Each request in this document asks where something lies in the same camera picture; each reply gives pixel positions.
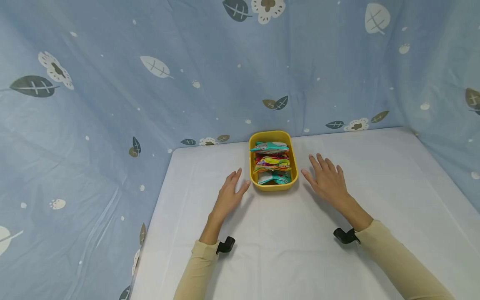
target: yellow plastic tray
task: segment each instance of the yellow plastic tray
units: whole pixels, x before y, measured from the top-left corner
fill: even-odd
[[[284,191],[288,190],[293,186],[293,184],[297,181],[298,178],[298,169],[297,163],[295,160],[295,154],[293,152],[292,146],[292,139],[290,135],[285,131],[275,130],[275,131],[265,131],[259,132],[250,138],[249,141],[249,150],[255,148],[257,142],[282,142],[286,143],[287,146],[290,148],[290,152],[288,153],[288,157],[290,159],[290,167],[292,168],[291,175],[292,175],[292,182],[287,184],[276,184],[274,181],[269,182],[267,185],[260,185],[257,183],[258,181],[258,174],[253,173],[253,169],[255,168],[255,152],[250,152],[250,179],[252,180],[253,184],[261,191],[265,192],[273,192],[273,191]]]

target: beige sleeve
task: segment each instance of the beige sleeve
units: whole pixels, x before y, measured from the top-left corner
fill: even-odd
[[[218,260],[216,253],[218,244],[218,241],[211,246],[199,241],[195,242],[192,256],[183,272],[173,300],[203,300],[205,298],[208,282]]]
[[[450,292],[380,221],[356,232],[360,246],[406,300],[453,300]]]

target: person's left hand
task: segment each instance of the person's left hand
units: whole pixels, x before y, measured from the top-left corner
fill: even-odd
[[[241,168],[228,175],[225,183],[218,192],[218,198],[210,216],[216,221],[223,222],[227,215],[237,207],[243,197],[243,194],[250,187],[250,180],[245,181],[240,190],[235,193],[235,186],[239,181]]]

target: white tabletop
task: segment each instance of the white tabletop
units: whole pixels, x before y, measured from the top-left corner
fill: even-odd
[[[349,192],[381,220],[457,299],[480,295],[480,215],[405,129],[293,138],[299,170],[320,152],[345,172]],[[153,214],[132,300],[173,298],[225,177],[242,167],[248,143],[177,149]],[[319,200],[300,175],[286,192],[253,186],[225,222],[222,255],[206,299],[401,299],[356,243],[333,231],[346,220]]]

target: finger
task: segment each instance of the finger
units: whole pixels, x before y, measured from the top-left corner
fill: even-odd
[[[236,171],[231,172],[230,175],[228,175],[227,178],[225,179],[225,183],[223,185],[226,186],[227,184],[229,184],[236,173],[237,173]]]
[[[320,153],[317,153],[317,159],[318,159],[318,162],[320,163],[320,166],[322,167],[322,170],[323,171],[326,171],[328,170],[328,164],[324,161],[324,158],[322,157],[322,155]]]
[[[303,174],[303,176],[305,177],[305,179],[308,181],[308,183],[312,186],[312,187],[316,187],[317,186],[317,182],[315,181],[315,179],[313,178],[313,176],[305,169],[302,169],[301,173]]]
[[[343,176],[343,169],[340,165],[336,167],[338,174],[340,175],[340,178],[342,179],[343,184],[346,186],[347,184],[345,183],[345,177]]]
[[[312,163],[312,167],[315,170],[315,176],[318,176],[322,172],[322,168],[320,167],[318,161],[313,157],[313,155],[308,155],[310,162]]]
[[[328,158],[325,159],[325,162],[327,163],[328,165],[328,168],[330,169],[330,171],[332,171],[333,173],[336,173],[336,170],[335,170],[335,166],[334,164],[332,163],[332,161]]]
[[[237,195],[240,198],[242,198],[243,194],[245,194],[245,192],[248,190],[248,188],[250,187],[250,183],[251,183],[251,181],[247,180],[241,185],[240,190],[237,192]]]
[[[230,181],[230,185],[235,187],[237,185],[237,182],[239,181],[240,175],[241,175],[241,168],[239,168],[237,173],[233,176],[232,181]]]

